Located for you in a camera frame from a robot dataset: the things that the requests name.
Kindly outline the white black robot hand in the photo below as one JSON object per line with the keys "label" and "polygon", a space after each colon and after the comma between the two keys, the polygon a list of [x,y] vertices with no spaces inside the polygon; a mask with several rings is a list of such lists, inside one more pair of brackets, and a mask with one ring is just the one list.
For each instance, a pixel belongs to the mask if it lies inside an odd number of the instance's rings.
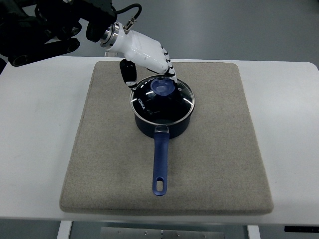
{"label": "white black robot hand", "polygon": [[173,92],[177,85],[176,72],[168,52],[158,41],[115,22],[105,31],[100,42],[107,52],[124,55],[120,69],[125,84],[131,90],[137,89],[136,65],[138,65],[164,75],[166,82],[160,80],[156,83],[156,91],[167,88],[165,93]]}

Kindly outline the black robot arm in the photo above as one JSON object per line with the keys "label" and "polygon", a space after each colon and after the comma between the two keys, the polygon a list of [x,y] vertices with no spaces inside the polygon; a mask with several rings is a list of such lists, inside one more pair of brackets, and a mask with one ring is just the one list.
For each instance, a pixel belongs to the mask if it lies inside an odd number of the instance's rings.
{"label": "black robot arm", "polygon": [[110,0],[2,0],[0,54],[18,67],[74,52],[80,46],[75,36],[81,19],[88,21],[86,38],[98,42],[113,30],[119,14],[135,7],[138,11],[125,30],[141,14],[140,4],[116,10]]}

